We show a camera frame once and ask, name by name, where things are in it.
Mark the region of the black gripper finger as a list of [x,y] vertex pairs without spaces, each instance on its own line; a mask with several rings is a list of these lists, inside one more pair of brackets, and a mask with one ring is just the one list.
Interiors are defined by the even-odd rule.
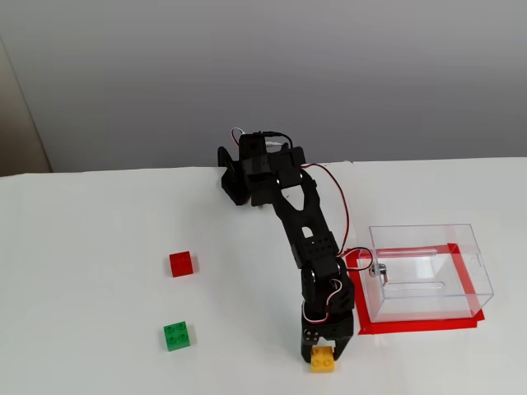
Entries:
[[319,342],[320,330],[316,327],[302,328],[301,356],[306,363],[311,362],[312,349]]
[[346,349],[348,343],[352,339],[352,336],[340,337],[334,340],[333,359],[338,360]]

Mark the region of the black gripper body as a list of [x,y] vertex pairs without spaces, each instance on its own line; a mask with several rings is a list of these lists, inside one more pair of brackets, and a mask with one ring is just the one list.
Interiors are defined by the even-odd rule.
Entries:
[[350,338],[354,332],[354,317],[351,310],[343,313],[319,314],[309,310],[301,314],[302,337],[305,342]]

